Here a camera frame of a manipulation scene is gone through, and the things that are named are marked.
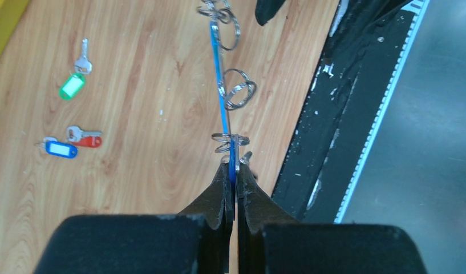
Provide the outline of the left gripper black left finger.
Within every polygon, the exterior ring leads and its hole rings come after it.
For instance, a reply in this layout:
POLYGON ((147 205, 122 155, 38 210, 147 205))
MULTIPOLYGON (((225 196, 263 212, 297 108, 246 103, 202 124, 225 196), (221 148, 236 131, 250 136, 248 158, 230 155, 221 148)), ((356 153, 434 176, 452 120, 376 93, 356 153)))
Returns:
POLYGON ((55 229, 35 273, 226 273, 233 209, 228 168, 176 214, 75 215, 55 229))

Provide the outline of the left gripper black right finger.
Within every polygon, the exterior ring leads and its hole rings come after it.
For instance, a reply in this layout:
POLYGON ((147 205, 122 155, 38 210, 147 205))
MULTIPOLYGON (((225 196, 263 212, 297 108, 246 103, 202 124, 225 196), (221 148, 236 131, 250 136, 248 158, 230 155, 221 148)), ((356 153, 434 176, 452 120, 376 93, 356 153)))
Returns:
POLYGON ((409 235, 393 225, 301 223, 237 175, 239 273, 426 273, 409 235))

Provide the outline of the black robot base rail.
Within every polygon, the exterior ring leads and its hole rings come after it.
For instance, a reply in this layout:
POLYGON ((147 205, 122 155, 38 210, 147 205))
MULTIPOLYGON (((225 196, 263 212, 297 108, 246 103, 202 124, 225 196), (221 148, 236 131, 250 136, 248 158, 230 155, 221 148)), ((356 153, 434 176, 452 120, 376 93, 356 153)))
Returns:
POLYGON ((273 190, 307 223, 340 223, 428 1, 340 1, 273 190))

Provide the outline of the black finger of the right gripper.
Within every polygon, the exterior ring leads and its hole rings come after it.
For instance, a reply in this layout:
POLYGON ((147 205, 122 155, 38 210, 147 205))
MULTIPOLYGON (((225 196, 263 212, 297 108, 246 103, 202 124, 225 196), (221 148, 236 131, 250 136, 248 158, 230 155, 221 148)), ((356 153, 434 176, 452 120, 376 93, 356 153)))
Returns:
POLYGON ((286 0, 257 0, 254 15, 260 26, 266 25, 280 10, 286 0))

